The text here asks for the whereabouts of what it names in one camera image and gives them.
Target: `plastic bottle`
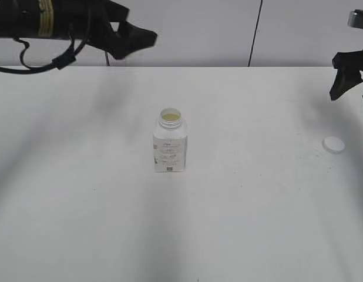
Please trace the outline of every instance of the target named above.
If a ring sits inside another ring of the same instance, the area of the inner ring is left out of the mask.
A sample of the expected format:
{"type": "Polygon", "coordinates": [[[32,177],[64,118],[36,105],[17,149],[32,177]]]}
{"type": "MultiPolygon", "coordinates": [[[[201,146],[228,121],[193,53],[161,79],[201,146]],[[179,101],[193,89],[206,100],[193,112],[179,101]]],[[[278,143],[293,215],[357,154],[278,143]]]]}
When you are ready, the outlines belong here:
{"type": "Polygon", "coordinates": [[[177,109],[161,111],[153,131],[156,172],[182,172],[186,166],[187,123],[177,109]]]}

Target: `table surface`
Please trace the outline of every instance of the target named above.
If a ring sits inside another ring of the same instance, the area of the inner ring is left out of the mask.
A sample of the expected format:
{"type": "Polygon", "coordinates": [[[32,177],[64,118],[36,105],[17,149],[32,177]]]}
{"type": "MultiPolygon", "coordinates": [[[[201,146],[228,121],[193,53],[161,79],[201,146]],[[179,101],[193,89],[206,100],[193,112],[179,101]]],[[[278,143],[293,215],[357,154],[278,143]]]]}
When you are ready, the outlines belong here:
{"type": "Polygon", "coordinates": [[[334,76],[0,74],[0,282],[363,281],[363,84],[331,103],[334,76]],[[169,106],[189,125],[183,173],[153,172],[169,106]]]}

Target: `bottle opening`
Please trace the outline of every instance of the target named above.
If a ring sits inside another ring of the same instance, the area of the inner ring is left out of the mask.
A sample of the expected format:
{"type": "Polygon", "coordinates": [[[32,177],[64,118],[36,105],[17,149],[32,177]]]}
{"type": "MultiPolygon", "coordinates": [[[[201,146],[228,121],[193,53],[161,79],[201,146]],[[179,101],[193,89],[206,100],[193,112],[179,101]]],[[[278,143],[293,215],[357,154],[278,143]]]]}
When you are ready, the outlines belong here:
{"type": "Polygon", "coordinates": [[[163,127],[174,129],[179,127],[180,124],[182,123],[181,115],[182,114],[177,109],[173,108],[164,109],[160,113],[159,122],[163,127]]]}

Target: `black cable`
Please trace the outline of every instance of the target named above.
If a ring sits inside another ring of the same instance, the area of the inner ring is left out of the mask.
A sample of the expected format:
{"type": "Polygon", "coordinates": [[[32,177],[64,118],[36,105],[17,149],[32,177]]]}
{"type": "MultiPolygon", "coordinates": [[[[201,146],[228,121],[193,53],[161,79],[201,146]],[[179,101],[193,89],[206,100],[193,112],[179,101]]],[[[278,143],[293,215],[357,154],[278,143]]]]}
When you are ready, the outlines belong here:
{"type": "Polygon", "coordinates": [[[257,22],[256,22],[256,28],[254,30],[254,35],[253,35],[253,41],[252,41],[252,47],[251,47],[251,54],[250,54],[250,58],[248,60],[248,67],[251,66],[251,62],[252,62],[252,55],[253,55],[253,49],[254,49],[254,44],[256,41],[256,36],[257,36],[257,29],[258,29],[258,23],[260,22],[260,15],[261,15],[261,11],[263,10],[263,0],[260,0],[260,8],[258,9],[258,15],[257,15],[257,22]]]}
{"type": "Polygon", "coordinates": [[[21,61],[21,65],[23,65],[24,67],[31,69],[30,66],[28,66],[25,63],[24,57],[25,57],[25,53],[26,51],[30,48],[30,43],[24,40],[21,40],[19,38],[13,38],[14,41],[18,42],[18,43],[22,43],[25,46],[25,49],[21,51],[21,54],[19,56],[19,60],[21,61]]]}
{"type": "MultiPolygon", "coordinates": [[[[87,44],[87,42],[89,40],[91,21],[92,21],[92,9],[91,9],[90,2],[86,3],[86,4],[87,4],[87,8],[88,8],[88,27],[86,28],[86,33],[85,33],[84,39],[81,41],[80,45],[77,47],[77,49],[74,52],[75,56],[78,55],[82,51],[82,49],[86,46],[86,44],[87,44]]],[[[37,74],[37,73],[47,72],[47,71],[50,71],[52,69],[56,69],[58,67],[58,64],[56,62],[52,62],[52,63],[50,63],[48,65],[41,66],[41,67],[35,67],[35,68],[27,66],[25,64],[25,62],[24,62],[23,57],[24,57],[25,52],[27,51],[27,49],[29,49],[29,46],[27,47],[27,44],[29,44],[29,43],[26,42],[26,41],[22,41],[22,40],[20,40],[18,38],[14,38],[14,40],[19,42],[19,43],[23,43],[25,45],[25,49],[20,54],[20,60],[21,60],[21,64],[23,66],[27,67],[28,69],[27,70],[24,70],[24,69],[9,69],[9,68],[0,67],[0,72],[10,73],[10,74],[14,74],[14,75],[34,75],[34,74],[37,74]]]]}
{"type": "Polygon", "coordinates": [[[108,54],[107,51],[105,51],[105,57],[106,57],[106,66],[111,66],[110,59],[109,59],[109,54],[108,54]]]}

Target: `white wall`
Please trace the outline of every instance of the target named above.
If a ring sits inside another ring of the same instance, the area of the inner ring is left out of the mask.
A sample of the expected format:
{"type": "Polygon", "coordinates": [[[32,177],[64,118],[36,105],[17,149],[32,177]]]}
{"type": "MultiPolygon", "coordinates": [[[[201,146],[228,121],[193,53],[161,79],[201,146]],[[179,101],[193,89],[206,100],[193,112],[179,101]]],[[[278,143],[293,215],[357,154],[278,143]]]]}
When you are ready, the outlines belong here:
{"type": "Polygon", "coordinates": [[[347,26],[363,0],[264,0],[253,66],[331,66],[337,52],[363,48],[363,30],[347,26]]]}
{"type": "MultiPolygon", "coordinates": [[[[260,0],[115,0],[129,21],[159,34],[156,47],[115,66],[247,66],[260,0]]],[[[363,30],[347,27],[363,0],[264,0],[253,66],[330,66],[338,51],[363,48],[363,30]]],[[[67,41],[31,40],[26,61],[43,65],[67,41]]],[[[0,65],[19,65],[23,46],[0,39],[0,65]]],[[[76,65],[104,66],[104,53],[87,47],[76,65]]]]}
{"type": "Polygon", "coordinates": [[[155,48],[128,57],[127,65],[247,65],[258,0],[115,1],[131,9],[130,22],[159,34],[155,48]]]}

